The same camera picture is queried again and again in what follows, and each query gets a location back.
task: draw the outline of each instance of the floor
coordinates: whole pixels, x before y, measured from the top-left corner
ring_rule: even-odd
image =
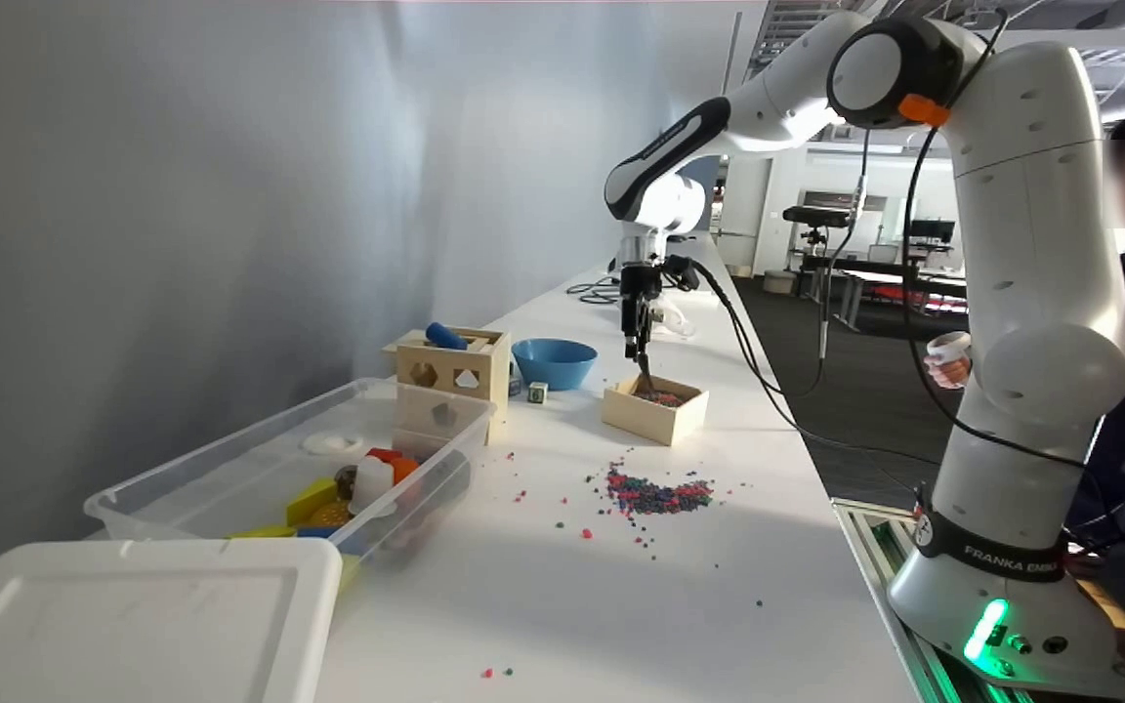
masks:
[[[933,480],[949,436],[949,416],[916,372],[909,339],[965,326],[965,320],[909,316],[908,326],[901,307],[862,305],[857,326],[848,326],[827,320],[841,302],[813,305],[792,294],[771,294],[755,276],[739,282],[739,294],[808,433],[804,441],[827,493],[909,509],[916,489]]]

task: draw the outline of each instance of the clear plastic bin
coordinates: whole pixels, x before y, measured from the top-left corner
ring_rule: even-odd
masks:
[[[330,539],[367,557],[413,520],[466,489],[489,446],[482,398],[356,384],[211,441],[124,485],[93,493],[86,515],[114,539],[231,539],[281,522],[302,489],[352,464],[308,450],[308,436],[393,446],[418,467]]]

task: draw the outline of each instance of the white lid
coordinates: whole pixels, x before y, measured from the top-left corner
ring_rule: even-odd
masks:
[[[0,557],[0,703],[305,703],[341,554],[321,539],[33,544]]]

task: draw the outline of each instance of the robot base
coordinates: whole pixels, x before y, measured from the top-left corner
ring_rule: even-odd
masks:
[[[909,554],[886,602],[916,635],[990,682],[1125,700],[1114,626],[1072,578],[1016,581]]]

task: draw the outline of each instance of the wooden block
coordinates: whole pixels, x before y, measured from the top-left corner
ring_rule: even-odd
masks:
[[[709,425],[709,391],[659,376],[625,377],[607,391],[600,421],[675,446]]]
[[[512,339],[489,326],[452,326],[470,347],[433,347],[421,326],[412,326],[401,339],[388,347],[393,359],[393,376],[401,388],[430,388],[442,394],[470,394],[489,401],[508,401],[512,388]]]

